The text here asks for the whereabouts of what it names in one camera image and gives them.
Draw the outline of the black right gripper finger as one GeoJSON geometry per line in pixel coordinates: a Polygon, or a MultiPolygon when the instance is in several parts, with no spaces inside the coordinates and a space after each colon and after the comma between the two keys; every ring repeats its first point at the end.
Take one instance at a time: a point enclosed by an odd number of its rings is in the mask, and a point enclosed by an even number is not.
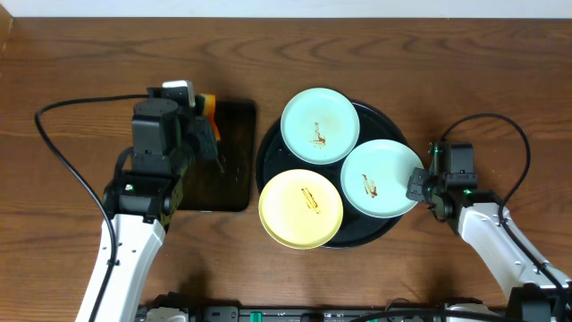
{"type": "Polygon", "coordinates": [[[427,202],[429,200],[430,188],[428,180],[423,178],[410,178],[406,197],[415,202],[427,202]]]}
{"type": "Polygon", "coordinates": [[[416,167],[411,174],[412,182],[426,182],[431,177],[428,170],[416,167]]]}

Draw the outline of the yellow plate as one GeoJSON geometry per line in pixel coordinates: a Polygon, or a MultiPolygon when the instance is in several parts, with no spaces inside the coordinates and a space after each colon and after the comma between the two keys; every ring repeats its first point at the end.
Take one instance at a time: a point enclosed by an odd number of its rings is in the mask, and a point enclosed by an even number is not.
{"type": "Polygon", "coordinates": [[[309,250],[329,242],[343,219],[341,195],[324,176],[304,169],[282,172],[263,188],[258,213],[280,244],[309,250]]]}

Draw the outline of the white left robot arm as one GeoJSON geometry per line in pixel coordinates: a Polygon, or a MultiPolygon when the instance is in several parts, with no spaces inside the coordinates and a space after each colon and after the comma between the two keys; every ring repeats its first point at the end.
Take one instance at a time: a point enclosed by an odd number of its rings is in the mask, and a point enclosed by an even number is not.
{"type": "Polygon", "coordinates": [[[133,143],[105,187],[96,264],[79,321],[132,321],[151,264],[183,200],[183,178],[198,160],[218,158],[215,97],[188,80],[150,88],[131,119],[133,143]]]}

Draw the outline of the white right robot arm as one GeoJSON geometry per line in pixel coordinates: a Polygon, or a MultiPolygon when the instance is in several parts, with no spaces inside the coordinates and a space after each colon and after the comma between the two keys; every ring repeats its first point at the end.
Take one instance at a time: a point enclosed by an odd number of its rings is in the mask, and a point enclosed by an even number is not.
{"type": "Polygon", "coordinates": [[[406,196],[468,243],[509,298],[508,318],[569,321],[571,278],[540,253],[511,218],[501,197],[477,187],[470,143],[433,143],[429,168],[416,167],[406,196]]]}

